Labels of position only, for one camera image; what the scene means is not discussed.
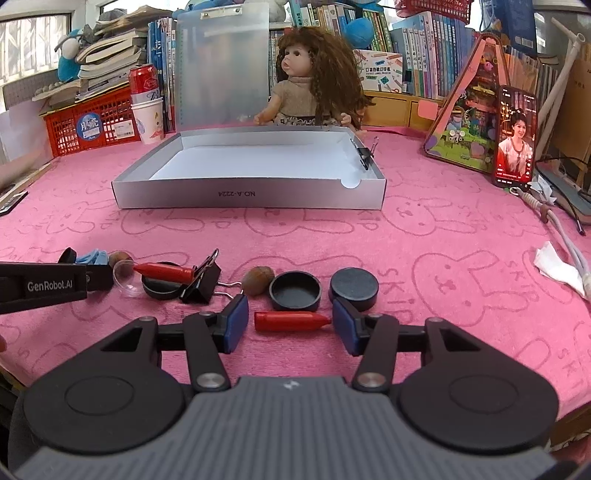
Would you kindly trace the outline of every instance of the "silver box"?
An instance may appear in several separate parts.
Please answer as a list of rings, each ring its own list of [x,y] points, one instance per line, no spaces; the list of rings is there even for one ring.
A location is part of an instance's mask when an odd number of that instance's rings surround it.
[[[380,210],[386,179],[349,128],[239,127],[186,131],[113,182],[130,208],[274,207]]]

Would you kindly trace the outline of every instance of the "paper cup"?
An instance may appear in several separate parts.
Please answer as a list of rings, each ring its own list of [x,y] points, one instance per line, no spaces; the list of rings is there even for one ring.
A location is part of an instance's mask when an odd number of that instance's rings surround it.
[[[164,139],[164,121],[162,118],[162,97],[149,102],[131,106],[139,136],[144,144],[159,142]]]

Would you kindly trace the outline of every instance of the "blue gripper pad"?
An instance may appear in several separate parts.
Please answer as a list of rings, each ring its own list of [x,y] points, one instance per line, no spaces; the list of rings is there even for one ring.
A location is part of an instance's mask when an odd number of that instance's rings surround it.
[[[333,302],[333,328],[343,341],[345,349],[350,355],[361,355],[359,346],[359,336],[355,329],[355,319],[339,301]]]
[[[242,334],[248,325],[248,298],[243,294],[239,294],[237,297],[239,298],[235,297],[231,302],[236,303],[228,313],[228,318],[226,320],[226,333],[224,333],[223,336],[223,353],[232,353],[236,350],[238,342],[242,338]]]

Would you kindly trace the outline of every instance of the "doll face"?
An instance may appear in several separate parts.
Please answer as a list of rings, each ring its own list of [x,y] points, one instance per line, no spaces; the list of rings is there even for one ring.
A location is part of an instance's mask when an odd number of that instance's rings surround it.
[[[287,47],[281,68],[290,77],[309,77],[312,60],[308,49],[300,43]]]

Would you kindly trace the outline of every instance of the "red soda can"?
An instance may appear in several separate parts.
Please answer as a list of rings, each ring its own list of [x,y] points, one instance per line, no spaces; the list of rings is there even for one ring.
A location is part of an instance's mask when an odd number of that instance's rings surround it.
[[[151,63],[135,67],[129,71],[131,103],[144,103],[160,98],[158,72]]]

